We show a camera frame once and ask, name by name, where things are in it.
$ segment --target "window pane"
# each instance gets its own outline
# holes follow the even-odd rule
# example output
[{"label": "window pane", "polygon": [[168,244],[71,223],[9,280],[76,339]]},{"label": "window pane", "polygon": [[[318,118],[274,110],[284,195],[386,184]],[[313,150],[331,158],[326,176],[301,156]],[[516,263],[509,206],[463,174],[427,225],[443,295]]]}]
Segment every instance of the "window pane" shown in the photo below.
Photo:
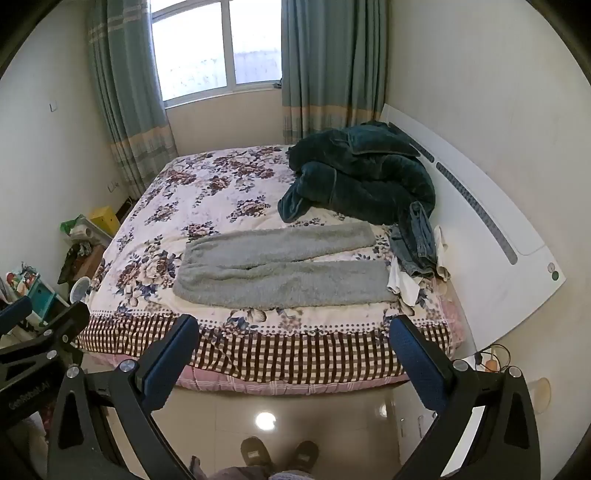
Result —
[{"label": "window pane", "polygon": [[163,8],[170,7],[179,3],[181,0],[150,0],[150,8],[152,13],[162,10]]},{"label": "window pane", "polygon": [[281,78],[281,0],[230,1],[236,83]]},{"label": "window pane", "polygon": [[227,85],[220,3],[160,20],[152,31],[164,100]]}]

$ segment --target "foot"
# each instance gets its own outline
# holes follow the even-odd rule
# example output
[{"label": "foot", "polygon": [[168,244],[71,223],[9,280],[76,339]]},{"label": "foot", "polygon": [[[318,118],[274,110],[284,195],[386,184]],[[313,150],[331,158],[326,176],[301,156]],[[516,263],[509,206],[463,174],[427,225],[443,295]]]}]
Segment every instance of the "foot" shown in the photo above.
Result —
[{"label": "foot", "polygon": [[294,456],[286,470],[299,470],[310,473],[318,460],[318,446],[309,440],[302,442],[295,449]]},{"label": "foot", "polygon": [[240,451],[242,452],[242,458],[246,466],[264,467],[269,474],[275,471],[273,462],[271,461],[271,455],[269,455],[269,451],[261,439],[248,437],[242,441]]}]

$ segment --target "window frame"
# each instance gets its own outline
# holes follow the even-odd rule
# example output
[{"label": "window frame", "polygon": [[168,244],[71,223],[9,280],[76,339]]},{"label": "window frame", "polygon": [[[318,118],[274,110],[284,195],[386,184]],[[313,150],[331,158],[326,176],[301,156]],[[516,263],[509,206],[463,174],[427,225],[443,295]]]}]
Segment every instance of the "window frame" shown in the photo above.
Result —
[{"label": "window frame", "polygon": [[197,100],[203,100],[220,95],[229,95],[231,93],[251,92],[256,90],[272,90],[277,88],[275,85],[280,79],[266,80],[264,82],[236,83],[234,46],[232,42],[232,25],[230,23],[230,0],[184,0],[183,2],[170,5],[169,7],[152,13],[152,24],[160,20],[164,20],[165,18],[170,18],[174,15],[178,15],[194,8],[203,7],[210,4],[221,4],[222,7],[222,40],[224,63],[226,67],[226,86],[211,88],[201,92],[188,93],[187,95],[165,100],[165,108],[171,108],[184,103],[195,102]]}]

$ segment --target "teal curtain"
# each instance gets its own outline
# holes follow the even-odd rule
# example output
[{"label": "teal curtain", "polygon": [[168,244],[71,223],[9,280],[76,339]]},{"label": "teal curtain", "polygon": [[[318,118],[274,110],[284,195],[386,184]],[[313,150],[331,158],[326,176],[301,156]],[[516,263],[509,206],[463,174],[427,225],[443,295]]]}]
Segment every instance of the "teal curtain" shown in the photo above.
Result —
[{"label": "teal curtain", "polygon": [[111,150],[138,199],[177,154],[156,71],[150,2],[93,0],[90,70]]},{"label": "teal curtain", "polygon": [[285,142],[378,118],[388,0],[282,0],[281,16]]}]

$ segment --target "teal drawer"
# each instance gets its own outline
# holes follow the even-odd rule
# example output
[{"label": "teal drawer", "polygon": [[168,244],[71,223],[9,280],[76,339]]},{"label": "teal drawer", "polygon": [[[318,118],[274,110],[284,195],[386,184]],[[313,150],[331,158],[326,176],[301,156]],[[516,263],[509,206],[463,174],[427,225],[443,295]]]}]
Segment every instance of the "teal drawer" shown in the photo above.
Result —
[{"label": "teal drawer", "polygon": [[31,299],[33,311],[43,320],[56,298],[56,293],[49,290],[39,279],[36,279],[27,296]]}]

